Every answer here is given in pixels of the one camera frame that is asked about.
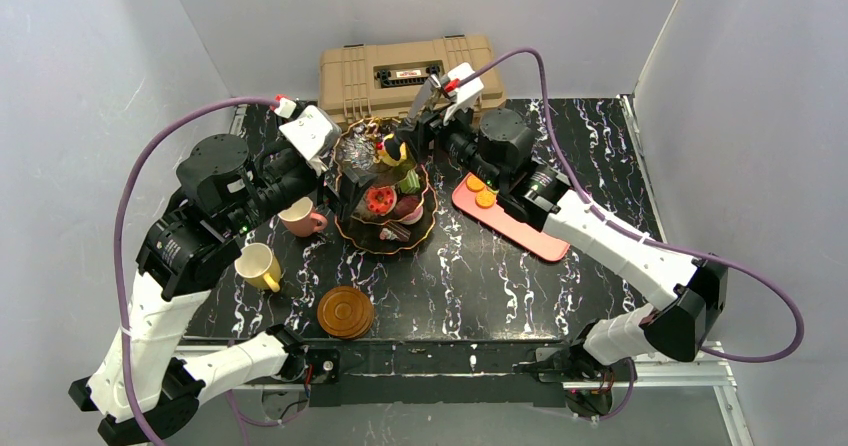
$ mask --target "black marble tabletop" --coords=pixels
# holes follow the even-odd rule
[[[593,198],[618,217],[658,237],[645,182],[616,99],[551,101],[557,138]],[[506,107],[539,131],[535,154],[556,164],[540,120],[539,100]],[[242,127],[254,153],[276,137],[267,108],[250,107]],[[427,164],[439,199],[437,224],[415,251],[378,256],[357,250],[330,224],[297,238],[277,218],[249,233],[272,246],[283,281],[300,289],[290,299],[261,292],[232,267],[192,320],[189,339],[249,338],[285,323],[306,338],[325,338],[316,320],[321,296],[339,285],[365,292],[376,319],[366,337],[379,339],[546,339],[573,337],[595,318],[644,304],[638,292],[581,251],[546,263],[462,212],[450,194],[464,174],[443,152]],[[331,212],[321,211],[331,218]]]

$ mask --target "wire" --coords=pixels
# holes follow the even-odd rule
[[[598,421],[606,421],[616,417],[620,412],[624,411],[627,403],[630,402],[630,396],[633,395],[633,385],[636,383],[636,365],[633,363],[633,358],[627,358],[626,361],[627,367],[630,369],[630,382],[627,383],[627,392],[624,394],[624,399],[609,414],[599,416]]]
[[[604,389],[604,393],[609,393],[612,391],[612,386],[615,384],[615,371],[610,371],[610,382],[609,386]]]
[[[283,421],[283,418],[286,417],[286,413],[289,412],[289,409],[291,409],[292,406],[295,406],[295,405],[298,405],[298,404],[303,404],[303,403],[308,403],[308,402],[309,402],[308,399],[301,399],[300,401],[295,401],[293,403],[290,403],[288,406],[286,406],[286,409],[283,410],[283,414],[280,415],[280,421]]]
[[[565,170],[565,174],[566,176],[568,176],[568,180],[571,182],[571,187],[574,189],[575,192],[577,192],[577,195],[580,197],[580,200],[583,201],[583,203],[585,203],[587,206],[590,206],[589,209],[592,211],[592,213],[601,221],[603,221],[607,226],[609,226],[619,234],[627,236],[630,239],[633,239],[635,241],[642,240],[641,235],[623,228],[621,225],[617,224],[614,221],[607,221],[607,218],[604,213],[592,201],[592,198],[589,196],[589,193],[585,189],[583,189],[583,186],[581,186],[580,182],[577,180],[577,175],[575,174],[574,169],[571,167],[571,164],[565,158],[565,155],[563,154],[562,149],[559,146],[559,142],[556,139],[553,122],[551,121],[551,105],[548,102],[548,83],[545,77],[545,65],[542,61],[542,56],[539,54],[538,51],[533,48],[519,48],[510,51],[506,54],[503,54],[500,57],[491,61],[490,63],[486,64],[482,68],[475,71],[473,74],[471,74],[471,76],[468,76],[467,78],[460,81],[458,86],[462,86],[468,83],[469,81],[480,77],[481,75],[486,73],[486,71],[492,69],[502,61],[520,53],[532,54],[533,57],[536,58],[536,63],[539,66],[539,82],[541,84],[542,89],[542,102],[544,103],[543,111],[545,116],[545,127],[548,130],[548,136],[550,136],[551,138],[551,144],[554,147],[554,151],[556,152],[557,158],[559,159],[560,163],[562,163],[562,167]],[[739,361],[743,363],[768,363],[789,356],[790,354],[795,352],[795,350],[798,349],[799,346],[801,346],[801,342],[804,340],[805,331],[804,318],[801,315],[801,311],[798,309],[798,305],[795,304],[792,298],[790,298],[789,295],[782,288],[780,288],[776,283],[772,282],[770,279],[766,278],[764,275],[735,261],[721,258],[718,256],[713,256],[708,253],[702,253],[694,249],[684,248],[681,246],[672,246],[670,244],[666,244],[653,239],[645,239],[645,244],[653,246],[655,248],[664,249],[666,251],[673,251],[675,253],[686,254],[700,259],[706,259],[708,261],[712,261],[724,265],[730,269],[735,269],[741,273],[744,273],[750,276],[751,278],[754,278],[755,280],[761,282],[768,289],[774,292],[786,304],[786,306],[792,312],[792,317],[795,319],[795,336],[792,338],[792,342],[789,343],[789,346],[778,351],[777,353],[768,354],[765,356],[741,356],[736,354],[728,354],[722,351],[716,351],[714,349],[706,348],[703,346],[701,347],[701,351],[731,361]]]
[[[309,365],[309,372],[306,373],[306,381],[303,382],[303,391],[306,394],[306,399],[309,399],[309,383],[312,381],[312,368],[313,366]]]
[[[239,431],[241,431],[241,442],[244,446],[250,446],[250,436],[247,434],[247,424],[241,419],[241,413],[238,410],[238,405],[236,404],[236,396],[233,394],[233,390],[227,391],[224,396],[227,398],[227,403],[230,405],[230,409],[233,410],[233,415],[236,418],[236,423],[239,425]]]
[[[165,446],[165,442],[162,441],[162,438],[156,434],[153,428],[150,426],[150,423],[147,422],[147,418],[144,417],[144,413],[141,411],[141,407],[138,404],[138,397],[135,394],[135,385],[133,384],[132,377],[132,360],[130,356],[130,351],[132,348],[132,338],[130,337],[130,315],[127,310],[128,301],[127,301],[127,287],[124,283],[124,264],[123,264],[123,255],[122,255],[122,243],[123,243],[123,234],[124,234],[124,221],[127,216],[127,207],[129,206],[130,197],[132,196],[133,188],[135,187],[135,183],[138,181],[138,177],[141,174],[141,168],[144,166],[144,163],[150,158],[150,155],[153,153],[153,150],[156,149],[157,146],[168,136],[170,136],[174,131],[180,129],[186,124],[194,121],[201,116],[205,116],[213,111],[218,111],[220,109],[229,108],[232,106],[238,106],[240,104],[260,104],[263,106],[272,106],[278,107],[279,102],[273,101],[267,98],[260,97],[239,97],[239,98],[231,98],[224,101],[219,101],[217,103],[213,103],[203,108],[200,108],[192,113],[189,113],[186,116],[174,121],[170,125],[168,125],[165,129],[160,131],[153,139],[147,143],[147,146],[142,149],[141,154],[139,154],[138,159],[135,160],[133,164],[132,170],[130,170],[129,177],[127,178],[127,182],[124,185],[124,191],[121,194],[121,200],[118,203],[118,211],[115,216],[115,231],[112,238],[112,259],[115,263],[115,282],[117,285],[117,293],[118,293],[118,312],[121,317],[121,358],[123,361],[122,371],[124,377],[124,385],[127,393],[127,403],[129,404],[130,410],[132,410],[133,417],[135,417],[136,422],[138,423],[139,429],[147,436],[147,439],[150,440],[156,446]]]

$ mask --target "black cable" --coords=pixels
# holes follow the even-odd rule
[[[297,404],[303,404],[303,403],[306,403],[306,402],[309,402],[309,400],[308,399],[301,399],[300,401],[295,401],[295,402],[289,404],[288,406],[286,406],[286,409],[283,410],[283,414],[280,415],[280,420],[282,420],[283,418],[286,417],[286,413],[289,412],[289,409],[291,409],[292,406],[297,405]]]

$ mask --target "white backdrop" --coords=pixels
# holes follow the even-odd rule
[[[0,0],[0,444],[104,444],[71,381],[118,327],[112,228],[127,174],[168,121],[227,90],[178,0]],[[127,215],[131,277],[173,169],[232,111],[169,138]]]
[[[734,364],[756,444],[848,444],[842,379],[848,266],[848,0],[680,0],[636,89],[672,242],[746,262],[805,315],[789,358]],[[792,316],[731,274],[715,338],[729,352],[789,344]]]
[[[675,0],[180,0],[233,94],[316,98],[323,50],[486,34],[539,49],[552,94],[631,93]],[[511,97],[539,96],[532,59],[501,67]]]

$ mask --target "purple cable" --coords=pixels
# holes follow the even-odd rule
[[[630,382],[627,384],[627,392],[624,393],[624,399],[608,414],[598,416],[598,421],[606,421],[614,418],[618,413],[624,411],[624,407],[630,402],[630,396],[633,395],[633,384],[636,382],[636,365],[633,364],[633,358],[627,358],[627,367],[630,368]]]
[[[241,431],[241,442],[244,446],[250,446],[250,436],[247,434],[247,425],[245,424],[244,419],[241,417],[241,412],[238,410],[238,405],[236,404],[236,396],[233,394],[233,390],[227,391],[224,396],[227,398],[227,403],[230,404],[230,409],[233,410],[233,414],[236,417],[236,423],[239,425],[239,431]]]
[[[583,189],[583,186],[581,186],[580,182],[577,180],[577,175],[574,173],[574,169],[572,169],[571,164],[569,164],[568,160],[565,159],[565,155],[562,153],[562,149],[559,147],[559,143],[556,139],[556,134],[554,133],[554,126],[553,122],[551,121],[551,106],[548,103],[548,82],[545,77],[545,64],[542,61],[542,56],[539,54],[538,51],[533,48],[519,48],[512,50],[496,58],[495,60],[483,66],[482,68],[478,69],[471,76],[460,81],[459,86],[462,86],[463,84],[466,84],[469,81],[480,77],[486,71],[492,69],[505,59],[515,56],[519,53],[529,53],[536,58],[536,63],[539,66],[539,82],[541,83],[542,88],[542,102],[544,103],[543,109],[545,112],[545,127],[548,130],[548,135],[551,137],[551,144],[554,147],[554,151],[556,151],[557,158],[562,163],[562,167],[565,169],[565,174],[566,176],[568,176],[568,180],[571,181],[571,186],[577,192],[577,195],[580,197],[580,200],[586,203],[587,205],[591,204],[589,209],[592,211],[592,213],[594,213],[595,216],[597,216],[601,221],[604,221],[607,226],[611,227],[619,234],[623,234],[624,236],[627,236],[628,238],[633,239],[635,241],[641,240],[641,235],[628,231],[614,222],[606,221],[604,213],[601,212],[601,210],[598,209],[598,207],[592,202],[592,198],[589,196],[589,193],[585,189]],[[701,351],[708,354],[712,354],[713,356],[717,356],[719,358],[728,359],[731,361],[739,361],[742,363],[768,363],[789,356],[790,354],[795,352],[795,350],[798,349],[798,347],[801,345],[801,342],[804,340],[804,318],[803,316],[801,316],[801,311],[798,309],[798,305],[795,304],[792,298],[790,298],[789,295],[786,294],[786,292],[780,288],[780,286],[772,282],[770,279],[766,278],[762,274],[748,268],[743,264],[718,256],[713,256],[707,253],[702,253],[694,249],[684,248],[681,246],[672,246],[670,244],[665,244],[661,241],[656,241],[653,239],[646,239],[645,244],[653,246],[655,248],[673,251],[675,253],[686,254],[689,256],[694,256],[696,258],[714,261],[718,264],[722,264],[724,266],[727,266],[728,268],[735,269],[741,273],[744,273],[763,283],[767,288],[772,290],[786,304],[786,306],[792,312],[792,317],[795,319],[795,337],[792,338],[792,342],[789,343],[789,346],[778,351],[777,353],[769,354],[766,356],[739,356],[736,354],[728,354],[705,347],[701,347]]]
[[[231,348],[236,344],[235,339],[230,339],[227,341],[227,347]],[[236,402],[236,395],[233,393],[233,390],[229,390],[224,393],[224,396],[227,398],[227,403],[230,405],[230,409],[233,411],[233,415],[236,417],[236,421],[238,422],[239,429],[242,432],[242,440],[244,441],[245,446],[250,446],[250,438],[247,437],[247,428],[244,427],[244,423],[247,423],[251,426],[257,426],[260,428],[272,428],[275,426],[279,426],[281,423],[278,421],[274,422],[264,422],[257,421],[253,418],[248,418],[244,414],[242,414],[241,410],[238,408],[238,403]]]
[[[136,181],[138,181],[138,176],[141,173],[141,168],[144,166],[144,163],[147,161],[147,158],[153,153],[153,150],[159,146],[165,138],[171,135],[174,131],[180,129],[186,124],[194,121],[195,119],[209,114],[213,111],[218,111],[219,109],[229,108],[232,106],[238,106],[240,104],[261,104],[265,106],[278,107],[280,103],[278,101],[274,101],[267,98],[259,98],[259,97],[241,97],[241,98],[231,98],[224,101],[220,101],[217,103],[210,104],[208,106],[204,106],[203,108],[194,111],[182,118],[174,121],[168,127],[160,131],[153,139],[147,143],[147,146],[141,151],[138,159],[135,160],[135,164],[133,164],[132,170],[130,171],[130,175],[127,178],[127,183],[124,186],[124,192],[121,195],[121,201],[118,203],[118,214],[115,217],[115,232],[112,240],[112,256],[115,262],[115,281],[118,285],[118,312],[121,316],[121,328],[123,328],[121,334],[121,357],[123,358],[123,373],[124,373],[124,384],[127,391],[127,402],[129,403],[130,409],[132,410],[133,416],[138,422],[138,427],[147,436],[147,439],[150,440],[156,446],[165,446],[165,442],[162,441],[153,428],[150,426],[150,423],[147,422],[147,419],[144,417],[144,413],[141,411],[141,407],[138,405],[138,397],[135,395],[135,386],[133,385],[132,379],[132,359],[130,356],[130,348],[132,348],[132,342],[130,336],[126,333],[126,331],[130,330],[130,318],[129,311],[127,311],[127,287],[124,284],[124,264],[123,258],[121,254],[122,248],[122,239],[124,234],[124,219],[127,215],[127,207],[129,206],[130,196],[132,195],[133,188],[135,187]]]

